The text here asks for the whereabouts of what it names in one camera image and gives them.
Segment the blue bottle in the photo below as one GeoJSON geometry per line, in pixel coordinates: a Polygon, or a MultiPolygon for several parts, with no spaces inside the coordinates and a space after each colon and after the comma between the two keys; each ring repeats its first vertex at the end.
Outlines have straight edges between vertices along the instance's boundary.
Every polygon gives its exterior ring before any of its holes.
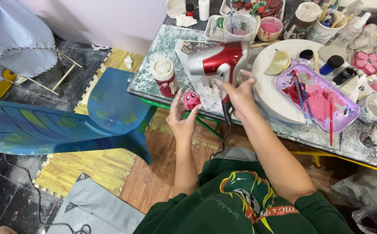
{"type": "Polygon", "coordinates": [[[328,75],[334,69],[342,66],[344,63],[344,59],[341,56],[333,55],[327,60],[326,64],[320,68],[321,75],[328,75]]]}

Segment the striped fabric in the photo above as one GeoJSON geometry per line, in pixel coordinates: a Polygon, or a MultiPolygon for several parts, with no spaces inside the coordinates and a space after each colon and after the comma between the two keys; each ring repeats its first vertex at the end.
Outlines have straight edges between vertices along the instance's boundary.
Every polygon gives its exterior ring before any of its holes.
{"type": "Polygon", "coordinates": [[[4,69],[35,77],[57,63],[51,30],[18,0],[0,0],[0,80],[4,69]]]}

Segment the table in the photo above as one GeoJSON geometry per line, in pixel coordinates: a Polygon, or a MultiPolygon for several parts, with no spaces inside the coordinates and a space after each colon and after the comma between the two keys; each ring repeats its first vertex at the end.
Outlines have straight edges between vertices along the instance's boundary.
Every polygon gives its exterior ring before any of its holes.
{"type": "MultiPolygon", "coordinates": [[[[195,7],[198,7],[195,0],[190,0],[189,2],[194,3],[195,7]]],[[[219,14],[218,12],[221,3],[222,0],[211,1],[211,15],[219,14]]],[[[301,3],[301,1],[297,0],[287,0],[283,19],[284,28],[292,20],[296,8],[301,3]]],[[[198,19],[198,10],[194,11],[194,17],[198,19]]],[[[191,87],[191,83],[181,62],[179,61],[177,54],[174,51],[174,47],[177,39],[206,41],[204,38],[204,30],[206,29],[207,22],[200,21],[198,19],[197,24],[188,28],[176,27],[175,23],[175,19],[171,19],[168,16],[165,18],[163,25],[161,25],[146,57],[144,58],[144,61],[142,62],[138,72],[135,73],[135,76],[129,85],[129,93],[159,104],[171,104],[172,99],[165,98],[161,95],[157,84],[150,73],[151,62],[160,57],[167,57],[174,63],[174,69],[180,88],[185,90],[191,87]]],[[[255,56],[262,49],[263,48],[257,48],[254,50],[253,53],[255,56]]],[[[249,59],[250,61],[247,69],[252,69],[255,56],[249,59]]],[[[359,135],[363,132],[371,130],[373,128],[372,126],[365,125],[361,121],[356,120],[345,130],[343,130],[341,134],[334,134],[333,147],[330,147],[329,134],[319,128],[314,129],[307,126],[286,125],[272,119],[264,111],[261,111],[261,113],[275,134],[281,138],[308,145],[322,152],[334,154],[346,160],[377,169],[377,153],[375,149],[362,146],[358,140],[359,135]]],[[[218,121],[225,121],[221,112],[206,112],[204,110],[200,110],[199,115],[218,121]]]]}

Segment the blue paintbrush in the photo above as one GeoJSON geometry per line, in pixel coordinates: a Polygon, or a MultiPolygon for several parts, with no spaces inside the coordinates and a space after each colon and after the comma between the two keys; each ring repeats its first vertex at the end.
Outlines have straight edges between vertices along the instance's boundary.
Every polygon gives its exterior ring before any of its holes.
{"type": "Polygon", "coordinates": [[[311,113],[310,104],[308,103],[307,94],[305,93],[305,90],[304,90],[304,85],[302,84],[302,81],[300,80],[300,77],[298,76],[298,72],[296,70],[293,70],[292,72],[295,74],[297,80],[300,82],[302,95],[304,96],[305,104],[307,104],[308,113],[310,114],[310,118],[311,118],[311,121],[313,122],[314,128],[317,129],[316,122],[314,121],[314,118],[313,118],[313,113],[311,113]]]}
{"type": "Polygon", "coordinates": [[[307,126],[308,126],[307,115],[305,114],[304,104],[302,103],[302,98],[301,98],[300,87],[298,85],[298,76],[295,74],[294,70],[292,71],[292,78],[294,79],[296,91],[298,92],[298,97],[300,98],[302,113],[304,114],[305,122],[307,123],[307,126]]]}
{"type": "Polygon", "coordinates": [[[233,34],[233,13],[232,13],[232,0],[230,0],[230,25],[232,26],[232,34],[233,34]]]}

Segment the blue plastic chair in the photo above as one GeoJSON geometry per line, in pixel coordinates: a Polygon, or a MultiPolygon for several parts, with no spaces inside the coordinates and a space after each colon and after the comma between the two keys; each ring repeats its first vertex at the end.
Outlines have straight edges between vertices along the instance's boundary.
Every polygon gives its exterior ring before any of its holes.
{"type": "Polygon", "coordinates": [[[151,164],[144,133],[156,107],[126,91],[133,75],[107,68],[89,96],[89,115],[0,101],[0,152],[34,155],[125,148],[151,164]]]}

